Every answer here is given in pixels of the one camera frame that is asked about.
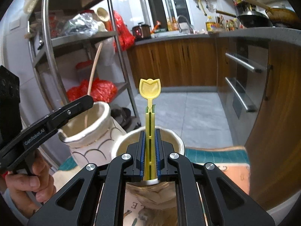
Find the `left hand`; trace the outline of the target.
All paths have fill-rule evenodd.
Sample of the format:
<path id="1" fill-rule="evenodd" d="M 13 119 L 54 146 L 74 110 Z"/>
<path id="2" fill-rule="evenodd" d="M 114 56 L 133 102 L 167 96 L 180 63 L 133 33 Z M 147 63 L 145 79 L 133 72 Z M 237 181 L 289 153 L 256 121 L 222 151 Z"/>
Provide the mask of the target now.
<path id="1" fill-rule="evenodd" d="M 54 179 L 49 174 L 49 165 L 40 151 L 35 152 L 32 175 L 9 172 L 5 177 L 7 189 L 3 198 L 14 215 L 26 224 L 55 193 Z"/>

